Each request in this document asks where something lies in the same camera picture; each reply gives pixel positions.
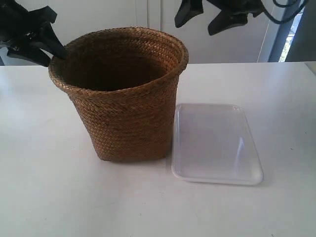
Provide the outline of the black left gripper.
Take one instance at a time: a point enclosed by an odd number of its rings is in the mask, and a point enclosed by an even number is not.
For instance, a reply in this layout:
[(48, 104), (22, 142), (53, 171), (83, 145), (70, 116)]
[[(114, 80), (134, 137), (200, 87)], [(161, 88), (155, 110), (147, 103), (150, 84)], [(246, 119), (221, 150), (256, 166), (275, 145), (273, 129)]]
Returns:
[(45, 6), (28, 11), (14, 0), (0, 2), (0, 46), (8, 48), (7, 56), (48, 67), (50, 57), (65, 59), (66, 49), (52, 28), (57, 13)]

